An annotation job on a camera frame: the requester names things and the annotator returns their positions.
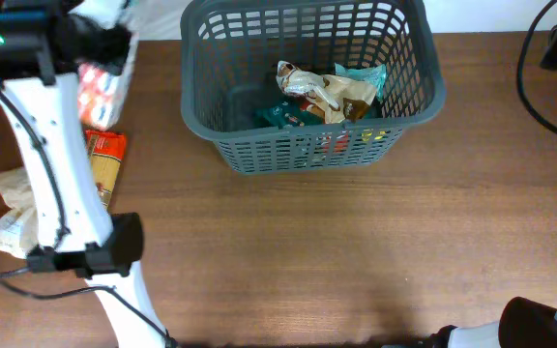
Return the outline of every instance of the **black power cable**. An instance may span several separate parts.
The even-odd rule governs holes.
[[[528,48],[530,47],[530,41],[532,41],[532,37],[534,36],[534,32],[537,28],[537,25],[541,21],[542,17],[556,3],[557,3],[557,0],[549,1],[549,3],[547,5],[545,5],[545,7],[541,10],[539,15],[537,15],[537,17],[534,19],[534,22],[532,22],[532,25],[530,26],[530,29],[528,30],[528,35],[526,36],[526,39],[523,43],[523,47],[521,48],[521,54],[519,55],[519,63],[517,64],[517,93],[519,94],[519,98],[521,99],[521,102],[523,103],[525,108],[528,110],[530,115],[532,115],[532,117],[534,117],[534,119],[537,120],[537,122],[539,122],[543,127],[547,128],[548,130],[553,131],[554,133],[557,134],[557,127],[554,126],[549,121],[547,121],[534,108],[534,106],[532,106],[530,101],[528,101],[528,98],[526,97],[525,90],[523,88],[523,68],[524,68],[525,61],[526,61],[526,55],[528,54]]]
[[[2,272],[0,273],[0,285],[5,287],[6,289],[10,290],[11,292],[20,295],[22,297],[26,297],[26,298],[30,298],[33,300],[38,300],[38,301],[51,301],[51,300],[59,300],[59,299],[65,299],[71,296],[75,296],[75,295],[81,295],[81,294],[89,294],[89,293],[94,293],[97,291],[104,291],[106,293],[108,293],[109,295],[113,296],[117,301],[120,302],[120,304],[122,304],[124,307],[126,307],[129,311],[131,311],[132,313],[134,313],[137,317],[139,317],[139,319],[143,320],[147,325],[149,325],[152,329],[154,329],[163,339],[165,342],[170,342],[171,341],[171,337],[169,337],[168,333],[164,333],[161,328],[159,328],[158,325],[156,325],[152,320],[150,320],[150,318],[148,318],[147,316],[145,316],[145,314],[141,313],[138,309],[136,309],[135,307],[133,307],[131,304],[129,304],[126,300],[124,300],[124,298],[122,296],[120,296],[120,294],[118,294],[115,291],[114,287],[109,287],[109,286],[90,286],[90,287],[84,287],[84,288],[80,288],[80,289],[76,289],[76,290],[72,290],[72,291],[67,291],[64,293],[60,293],[60,294],[52,294],[52,295],[43,295],[43,294],[36,294],[36,293],[32,293],[29,291],[25,291],[22,290],[16,286],[11,285],[8,281],[6,281],[6,279],[15,277],[15,276],[21,276],[27,273],[30,273],[30,269],[27,267],[15,270],[15,271],[9,271],[9,272]]]
[[[10,101],[10,99],[3,93],[1,88],[1,81],[0,81],[0,101],[4,105],[6,105],[6,107],[10,110],[10,112],[12,112],[12,114],[15,116],[17,120],[17,124],[15,125],[15,127],[17,128],[23,127],[25,129],[25,131],[29,135],[29,138],[31,139],[32,147],[38,152],[38,155],[40,156],[40,160],[43,163],[44,171],[46,172],[46,176],[48,177],[48,181],[50,183],[51,190],[53,191],[53,195],[55,197],[55,203],[57,204],[57,210],[59,213],[60,228],[57,231],[57,236],[55,239],[55,243],[53,245],[53,248],[57,249],[61,245],[64,237],[70,234],[70,229],[66,226],[66,211],[64,209],[64,201],[62,199],[61,191],[57,186],[57,181],[55,180],[55,173],[53,172],[53,169],[50,165],[50,161],[48,160],[48,156],[46,155],[46,151],[44,150],[43,141],[40,140],[40,138],[38,137],[34,129],[31,127],[29,122],[22,116],[20,111],[18,111],[14,103]]]

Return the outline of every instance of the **wooden table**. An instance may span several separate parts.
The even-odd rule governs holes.
[[[444,111],[370,167],[245,177],[180,116],[180,46],[144,43],[117,129],[131,139],[111,211],[141,214],[145,279],[172,335],[211,344],[362,342],[557,306],[557,136],[514,87],[523,34],[438,35]],[[557,73],[527,90],[557,124]],[[0,171],[21,165],[0,115]],[[6,211],[0,199],[0,216]],[[21,262],[0,252],[0,271]],[[43,292],[73,275],[18,281]],[[113,347],[96,297],[0,288],[1,347]]]

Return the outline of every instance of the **pasta package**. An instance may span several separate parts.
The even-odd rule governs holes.
[[[127,139],[123,134],[96,130],[86,130],[85,136],[98,196],[107,208],[126,153]]]

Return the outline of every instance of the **black clamp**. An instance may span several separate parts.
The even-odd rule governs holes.
[[[113,232],[103,246],[87,245],[85,251],[56,252],[52,247],[34,247],[27,255],[33,273],[74,271],[77,277],[94,275],[128,276],[133,262],[143,255],[143,227],[137,213],[111,217]]]
[[[507,304],[498,339],[502,348],[557,348],[556,309],[523,298]]]
[[[103,29],[94,20],[68,14],[79,0],[0,0],[0,77],[39,77],[45,86],[55,76],[76,73],[88,62],[121,75],[132,33],[122,24]]]

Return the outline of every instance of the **white plastic bag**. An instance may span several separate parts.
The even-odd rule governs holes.
[[[25,168],[0,173],[0,194],[12,208],[0,218],[0,250],[24,259],[38,244],[38,216]]]

